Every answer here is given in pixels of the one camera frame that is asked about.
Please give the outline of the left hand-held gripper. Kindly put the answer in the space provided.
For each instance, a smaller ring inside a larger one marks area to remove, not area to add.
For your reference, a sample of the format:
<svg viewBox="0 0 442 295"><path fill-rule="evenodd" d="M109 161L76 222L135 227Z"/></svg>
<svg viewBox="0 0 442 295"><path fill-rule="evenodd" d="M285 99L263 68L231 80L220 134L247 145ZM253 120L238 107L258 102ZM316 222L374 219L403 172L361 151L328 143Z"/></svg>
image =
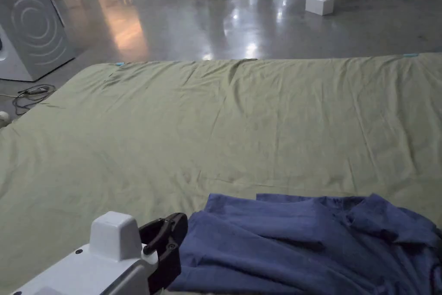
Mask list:
<svg viewBox="0 0 442 295"><path fill-rule="evenodd" d="M139 228L109 211L92 222L89 243L18 288L16 295L158 295L180 275L188 218L173 213Z"/></svg>

